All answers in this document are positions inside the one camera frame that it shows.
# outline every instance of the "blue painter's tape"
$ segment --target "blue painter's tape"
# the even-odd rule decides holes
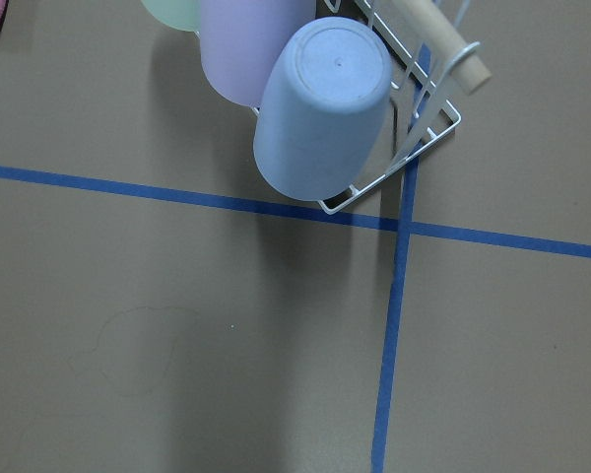
[[[7,168],[0,166],[0,179],[55,185],[59,187],[69,187],[108,194],[127,195],[145,199],[163,200],[167,202],[214,207],[238,212],[308,220],[311,222],[346,225],[386,232],[396,232],[397,228],[396,219],[385,219],[369,215],[351,214],[348,212],[338,212],[335,215],[327,215],[320,209],[310,209],[296,205],[275,204],[260,200],[241,199],[236,197],[226,197],[223,195],[192,192],[188,190],[176,190],[165,187],[154,187],[151,185],[58,174],[41,170]]]
[[[430,52],[424,47],[419,55],[419,64],[427,71],[430,63]],[[415,91],[418,99],[420,89]],[[390,289],[390,300],[387,307],[387,322],[385,325],[385,340],[381,360],[381,375],[379,378],[378,396],[376,399],[376,414],[374,417],[374,435],[370,461],[372,473],[383,473],[385,469],[385,448],[387,445],[387,431],[389,426],[392,392],[394,388],[394,371],[396,370],[396,354],[401,330],[401,314],[403,294],[405,290],[405,275],[407,259],[410,250],[410,224],[414,215],[414,199],[418,181],[419,159],[410,161],[405,167],[403,179],[403,194],[401,210],[398,220],[396,237],[396,251],[394,254],[394,277]]]
[[[412,222],[410,225],[410,232],[413,235],[420,235],[423,237],[457,239],[459,241],[468,241],[472,243],[491,244],[509,248],[528,249],[532,251],[591,258],[591,245],[588,244],[532,238],[529,236],[498,234],[479,230],[446,227],[444,225],[422,224],[419,222]]]

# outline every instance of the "purple plastic cup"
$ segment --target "purple plastic cup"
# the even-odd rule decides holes
[[[315,0],[203,0],[201,63],[229,101],[260,106],[274,63],[290,37],[315,18]]]

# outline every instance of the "floor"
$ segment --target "floor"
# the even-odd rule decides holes
[[[0,472],[591,472],[591,2],[463,33],[455,136],[328,217],[193,34],[11,2]]]

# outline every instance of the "plastic cup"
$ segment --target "plastic cup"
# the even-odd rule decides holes
[[[199,31],[199,0],[142,0],[142,4],[168,27],[184,32]]]
[[[201,62],[226,99],[259,106],[289,38],[315,18],[315,0],[204,0]]]
[[[254,136],[256,164],[276,190],[313,201],[359,175],[383,125],[391,60],[380,38],[347,18],[316,20],[272,71]]]

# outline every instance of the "green plastic cup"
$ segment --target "green plastic cup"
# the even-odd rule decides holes
[[[142,0],[156,20],[183,32],[199,31],[199,0]]]

